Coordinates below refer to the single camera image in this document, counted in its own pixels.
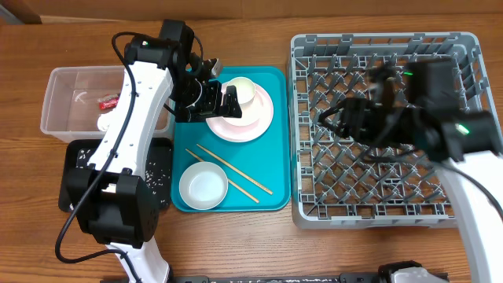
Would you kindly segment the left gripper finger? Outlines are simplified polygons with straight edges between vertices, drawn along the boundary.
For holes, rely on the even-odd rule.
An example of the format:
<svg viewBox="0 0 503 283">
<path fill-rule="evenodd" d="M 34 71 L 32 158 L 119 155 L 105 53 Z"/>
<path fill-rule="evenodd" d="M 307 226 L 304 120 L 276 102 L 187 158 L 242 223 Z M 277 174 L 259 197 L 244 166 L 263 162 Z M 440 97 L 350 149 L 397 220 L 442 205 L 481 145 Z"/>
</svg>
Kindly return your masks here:
<svg viewBox="0 0 503 283">
<path fill-rule="evenodd" d="M 208 81 L 203 85 L 203 110 L 204 118 L 212 118 L 218 115 L 218 108 L 222 100 L 222 84 L 217 80 Z"/>
<path fill-rule="evenodd" d="M 237 88 L 233 85 L 226 87 L 226 92 L 222 99 L 222 116 L 229 118 L 241 118 L 242 110 L 237 96 Z"/>
</svg>

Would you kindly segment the white cup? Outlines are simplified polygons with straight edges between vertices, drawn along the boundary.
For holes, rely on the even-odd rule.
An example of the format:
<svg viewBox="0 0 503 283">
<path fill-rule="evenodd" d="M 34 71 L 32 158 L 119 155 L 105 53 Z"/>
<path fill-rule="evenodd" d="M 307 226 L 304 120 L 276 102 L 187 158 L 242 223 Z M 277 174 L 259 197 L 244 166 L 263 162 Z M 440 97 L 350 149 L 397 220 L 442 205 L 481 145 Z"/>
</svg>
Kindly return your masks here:
<svg viewBox="0 0 503 283">
<path fill-rule="evenodd" d="M 237 91 L 237 100 L 240 105 L 249 105 L 255 98 L 255 84 L 246 77 L 231 79 L 227 86 L 234 86 Z"/>
</svg>

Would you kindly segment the red foil wrapper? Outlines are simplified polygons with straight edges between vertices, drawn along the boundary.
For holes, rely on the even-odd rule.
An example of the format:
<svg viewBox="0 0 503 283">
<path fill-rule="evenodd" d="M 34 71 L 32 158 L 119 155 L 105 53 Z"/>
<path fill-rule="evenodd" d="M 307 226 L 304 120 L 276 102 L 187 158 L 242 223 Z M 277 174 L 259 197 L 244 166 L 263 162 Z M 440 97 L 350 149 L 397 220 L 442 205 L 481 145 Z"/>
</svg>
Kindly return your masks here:
<svg viewBox="0 0 503 283">
<path fill-rule="evenodd" d="M 118 94 L 109 94 L 98 99 L 98 106 L 100 110 L 107 110 L 115 108 L 119 101 Z"/>
</svg>

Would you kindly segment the white bowl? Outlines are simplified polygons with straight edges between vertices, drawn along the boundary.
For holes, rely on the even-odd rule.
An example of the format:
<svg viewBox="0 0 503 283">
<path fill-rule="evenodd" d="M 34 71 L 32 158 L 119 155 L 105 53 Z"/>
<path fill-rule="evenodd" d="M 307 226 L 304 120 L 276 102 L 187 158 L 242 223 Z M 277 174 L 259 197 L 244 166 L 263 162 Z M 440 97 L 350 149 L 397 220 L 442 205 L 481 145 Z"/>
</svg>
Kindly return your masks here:
<svg viewBox="0 0 503 283">
<path fill-rule="evenodd" d="M 189 166 L 179 182 L 182 200 L 192 209 L 205 211 L 216 208 L 228 192 L 228 178 L 223 169 L 211 162 Z"/>
</svg>

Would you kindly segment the white napkin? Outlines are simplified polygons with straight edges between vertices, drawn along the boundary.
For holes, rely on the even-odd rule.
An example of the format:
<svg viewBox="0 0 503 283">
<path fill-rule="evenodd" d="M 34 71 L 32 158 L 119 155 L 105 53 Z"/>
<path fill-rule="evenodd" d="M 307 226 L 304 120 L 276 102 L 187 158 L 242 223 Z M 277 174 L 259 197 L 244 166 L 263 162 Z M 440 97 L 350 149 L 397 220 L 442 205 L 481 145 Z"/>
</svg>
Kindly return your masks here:
<svg viewBox="0 0 503 283">
<path fill-rule="evenodd" d="M 100 116 L 97 120 L 97 128 L 99 131 L 106 132 L 110 124 L 111 120 L 107 116 Z"/>
</svg>

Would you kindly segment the white rice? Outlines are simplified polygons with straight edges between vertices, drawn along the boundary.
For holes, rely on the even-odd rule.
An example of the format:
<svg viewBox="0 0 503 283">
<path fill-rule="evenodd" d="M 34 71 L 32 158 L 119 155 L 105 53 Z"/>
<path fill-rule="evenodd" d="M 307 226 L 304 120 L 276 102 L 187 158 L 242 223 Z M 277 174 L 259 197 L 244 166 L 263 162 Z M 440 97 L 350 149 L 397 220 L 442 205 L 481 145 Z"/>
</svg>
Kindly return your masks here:
<svg viewBox="0 0 503 283">
<path fill-rule="evenodd" d="M 152 147 L 145 165 L 145 182 L 164 209 L 171 202 L 171 156 L 167 146 Z"/>
</svg>

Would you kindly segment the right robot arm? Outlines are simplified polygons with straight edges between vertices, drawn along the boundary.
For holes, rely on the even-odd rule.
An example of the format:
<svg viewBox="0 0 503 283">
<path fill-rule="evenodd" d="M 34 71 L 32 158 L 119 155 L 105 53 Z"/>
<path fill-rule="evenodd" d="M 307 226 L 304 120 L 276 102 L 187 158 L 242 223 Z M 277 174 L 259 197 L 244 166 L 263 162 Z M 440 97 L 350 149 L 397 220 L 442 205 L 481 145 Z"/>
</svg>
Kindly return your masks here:
<svg viewBox="0 0 503 283">
<path fill-rule="evenodd" d="M 406 106 L 395 104 L 395 70 L 369 70 L 373 98 L 349 97 L 319 125 L 369 149 L 412 145 L 434 165 L 450 200 L 474 282 L 502 280 L 502 140 L 491 112 L 466 112 L 455 89 L 455 62 L 409 62 Z"/>
</svg>

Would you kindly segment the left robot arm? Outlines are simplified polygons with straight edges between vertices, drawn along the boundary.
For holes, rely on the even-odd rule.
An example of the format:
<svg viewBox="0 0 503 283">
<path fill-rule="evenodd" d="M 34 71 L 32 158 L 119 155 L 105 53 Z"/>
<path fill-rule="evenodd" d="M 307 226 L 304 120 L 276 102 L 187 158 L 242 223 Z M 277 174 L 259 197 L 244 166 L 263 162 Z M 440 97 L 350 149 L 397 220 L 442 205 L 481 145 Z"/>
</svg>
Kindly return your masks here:
<svg viewBox="0 0 503 283">
<path fill-rule="evenodd" d="M 132 282 L 167 282 L 171 270 L 154 238 L 160 201 L 145 166 L 160 112 L 174 102 L 179 123 L 242 115 L 237 91 L 218 81 L 221 65 L 194 53 L 197 37 L 181 20 L 165 20 L 156 37 L 132 33 L 117 57 L 124 79 L 105 136 L 84 167 L 63 176 L 69 222 L 118 257 Z"/>
</svg>

